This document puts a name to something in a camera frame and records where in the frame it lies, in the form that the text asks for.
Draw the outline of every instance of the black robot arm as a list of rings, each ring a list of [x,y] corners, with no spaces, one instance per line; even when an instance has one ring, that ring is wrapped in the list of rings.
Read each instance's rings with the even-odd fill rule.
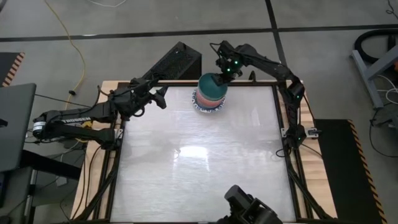
[[[157,106],[164,109],[166,102],[164,96],[167,87],[157,90],[154,94],[149,90],[157,84],[158,80],[145,81],[132,79],[129,86],[111,90],[107,95],[108,100],[98,103],[91,108],[65,111],[48,111],[34,119],[33,135],[38,142],[51,141],[56,138],[79,138],[94,140],[103,149],[113,149],[115,142],[114,128],[101,130],[85,129],[70,125],[82,121],[98,121],[100,123],[114,124],[121,115],[123,121],[128,121],[131,116],[140,117],[145,113],[145,105],[156,102]]]
[[[298,110],[300,102],[304,96],[304,85],[300,79],[296,77],[289,68],[279,62],[274,62],[257,53],[254,47],[249,44],[239,45],[234,48],[229,42],[222,41],[216,53],[219,59],[216,61],[217,66],[221,68],[222,73],[214,74],[213,80],[217,85],[229,83],[236,76],[241,76],[241,68],[252,65],[278,81],[278,89],[282,95],[286,107],[287,120],[289,128],[286,132],[285,141],[292,149],[298,149],[304,139],[307,137],[304,127],[298,122]],[[291,80],[292,83],[287,86],[286,81]]]

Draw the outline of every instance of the wooden platform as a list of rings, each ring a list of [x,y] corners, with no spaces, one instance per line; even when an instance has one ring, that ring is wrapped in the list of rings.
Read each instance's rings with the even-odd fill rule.
[[[118,84],[120,82],[128,82],[128,81],[104,81],[102,85],[102,91],[105,93],[109,93],[110,90],[114,90],[118,87]],[[171,82],[187,82],[187,81],[182,81],[182,80],[172,80]],[[282,119],[284,120],[284,125],[287,126],[287,120],[286,120],[286,113],[285,113],[285,108],[284,104],[282,101],[282,98],[279,96],[280,99],[280,108],[282,111]],[[104,95],[101,95],[98,102],[104,102],[106,101],[107,98]],[[313,127],[313,119],[310,114],[310,110],[308,108],[307,103],[305,100],[302,100],[301,102],[301,120],[303,126],[306,128],[311,128]],[[108,128],[108,124],[101,124],[94,122],[93,128]],[[319,148],[319,143],[318,140],[312,140],[312,139],[306,139],[304,141],[304,144],[307,146],[311,147],[312,149],[318,151],[320,153],[320,148]],[[99,150],[95,158],[93,158],[93,154],[98,148],[98,144],[94,141],[90,141],[88,143],[87,151],[86,151],[86,169],[82,170],[82,174],[80,175],[80,181],[78,185],[78,189],[75,195],[75,202],[73,204],[73,210],[72,210],[72,215],[76,212],[76,209],[78,208],[78,205],[81,200],[81,196],[83,194],[83,200],[82,203],[76,213],[76,216],[78,216],[85,208],[85,203],[86,203],[86,194],[88,193],[88,202],[91,201],[93,196],[98,190],[98,184],[100,181],[100,175],[101,175],[101,169],[103,166],[103,161],[104,161],[104,155],[105,151],[104,150]],[[336,217],[336,210],[335,206],[333,203],[333,199],[331,196],[330,192],[330,187],[328,183],[328,178],[326,176],[326,171],[325,171],[325,166],[323,165],[323,161],[320,158],[320,156],[311,150],[307,149],[304,146],[300,147],[300,153],[301,153],[301,158],[302,158],[302,165],[307,181],[307,187],[308,190],[311,192],[313,197],[317,200],[317,202],[320,204],[320,206],[323,207],[323,209],[331,216]],[[109,160],[109,169],[111,165],[113,164],[113,159],[114,157],[114,152],[111,154],[111,158]],[[90,180],[88,180],[88,170],[89,170],[89,165],[90,161],[93,159],[92,167],[91,167],[91,175],[90,175]],[[83,176],[86,177],[85,179],[85,187],[83,191]],[[90,181],[90,189],[87,192],[87,183]],[[297,194],[298,194],[298,201],[300,205],[300,213],[303,218],[306,217],[306,211],[305,211],[305,205],[304,205],[304,200],[303,197],[297,189]],[[105,217],[105,212],[106,212],[106,206],[108,202],[108,195],[109,195],[109,189],[105,192],[102,198],[102,203],[101,203],[101,209],[99,213],[99,218],[104,218]]]

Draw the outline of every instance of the gray floor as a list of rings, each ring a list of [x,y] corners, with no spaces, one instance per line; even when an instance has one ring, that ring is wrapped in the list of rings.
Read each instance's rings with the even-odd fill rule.
[[[116,4],[116,0],[100,0]],[[179,30],[270,28],[263,0],[127,0],[118,8],[105,8],[86,0],[49,0],[73,35],[118,34]],[[398,1],[392,0],[398,10]],[[385,0],[273,0],[278,27],[352,26],[396,24],[387,15]],[[285,57],[294,73],[304,80],[316,118],[352,119],[358,129],[379,197],[389,223],[398,223],[397,159],[382,157],[369,143],[369,119],[373,115],[359,73],[349,58],[354,40],[366,30],[280,33]],[[9,0],[0,12],[0,37],[65,35],[42,0]],[[140,37],[75,41],[87,63],[87,75],[77,103],[90,105],[96,86],[104,80],[130,80],[142,76],[178,41],[203,54],[203,72],[218,71],[209,42],[229,40],[249,43],[277,60],[271,33]],[[366,49],[379,56],[385,41],[376,39]],[[65,99],[81,75],[78,54],[67,41],[3,42],[2,52],[25,52],[13,85],[35,82],[37,92]],[[250,69],[242,78],[247,79]],[[259,78],[270,78],[260,73]],[[46,110],[61,110],[64,104],[36,98],[32,117]],[[375,128],[374,143],[386,154],[398,154],[397,138],[389,129]],[[63,151],[54,144],[26,146],[44,155]],[[37,210],[36,224],[64,221],[58,205]]]

